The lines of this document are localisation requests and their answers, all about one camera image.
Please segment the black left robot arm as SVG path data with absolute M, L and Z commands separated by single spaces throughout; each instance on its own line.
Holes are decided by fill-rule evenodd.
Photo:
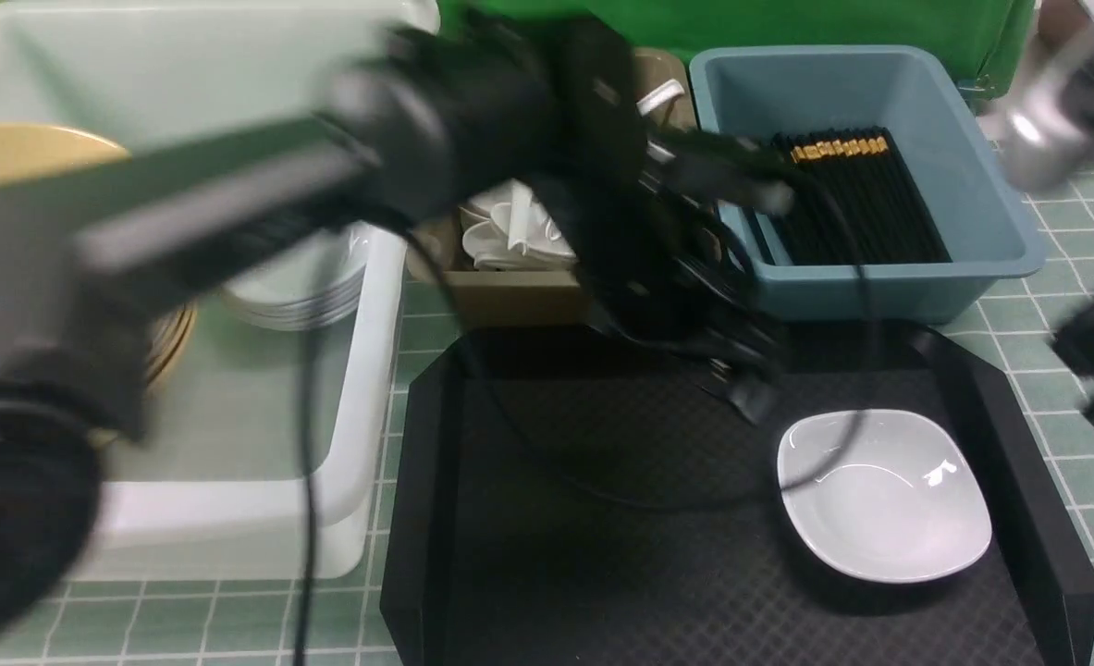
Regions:
M 337 70 L 324 109 L 118 163 L 0 186 L 0 633 L 84 551 L 104 469 L 94 433 L 146 434 L 154 322 L 356 222 L 411 241 L 503 182 L 533 189 L 615 336 L 719 363 L 756 420 L 778 325 L 706 258 L 715 201 L 785 207 L 755 149 L 662 130 L 633 48 L 587 12 L 469 8 L 457 38 L 394 30 Z

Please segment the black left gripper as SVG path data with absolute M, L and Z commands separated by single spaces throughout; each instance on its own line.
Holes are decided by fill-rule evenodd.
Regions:
M 759 311 L 756 270 L 713 214 L 718 203 L 662 189 L 645 144 L 615 156 L 543 140 L 522 175 L 575 253 L 573 274 L 603 327 L 710 364 L 713 397 L 758 425 L 778 396 L 782 328 Z

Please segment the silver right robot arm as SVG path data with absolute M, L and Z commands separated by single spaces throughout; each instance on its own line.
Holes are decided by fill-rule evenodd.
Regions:
M 1094 156 L 1094 1 L 1087 24 L 1002 107 L 1004 176 L 1020 192 L 1067 182 Z M 1094 376 L 1094 297 L 1055 330 L 1054 353 L 1076 376 Z M 1094 398 L 1082 412 L 1094 427 Z

